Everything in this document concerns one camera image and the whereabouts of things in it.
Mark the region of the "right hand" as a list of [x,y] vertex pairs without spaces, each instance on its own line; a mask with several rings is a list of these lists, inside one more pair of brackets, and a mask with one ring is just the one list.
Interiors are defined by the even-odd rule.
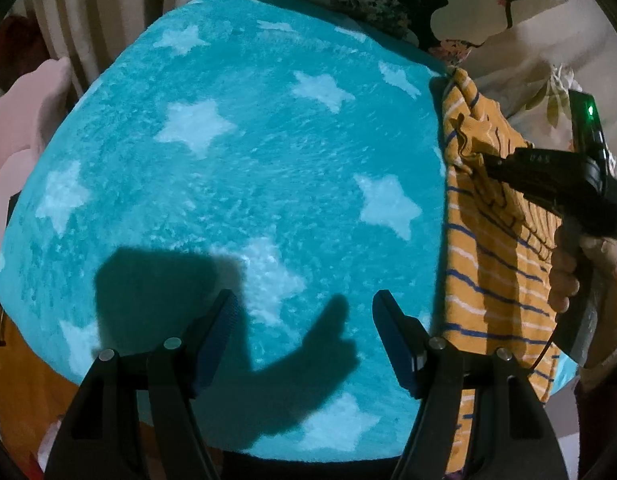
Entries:
[[567,312],[581,288],[581,280],[575,276],[577,260],[568,250],[570,242],[578,244],[594,269],[591,298],[597,301],[597,326],[585,364],[580,367],[581,389],[590,392],[617,367],[617,241],[609,237],[575,236],[561,226],[555,242],[548,297],[555,312]]

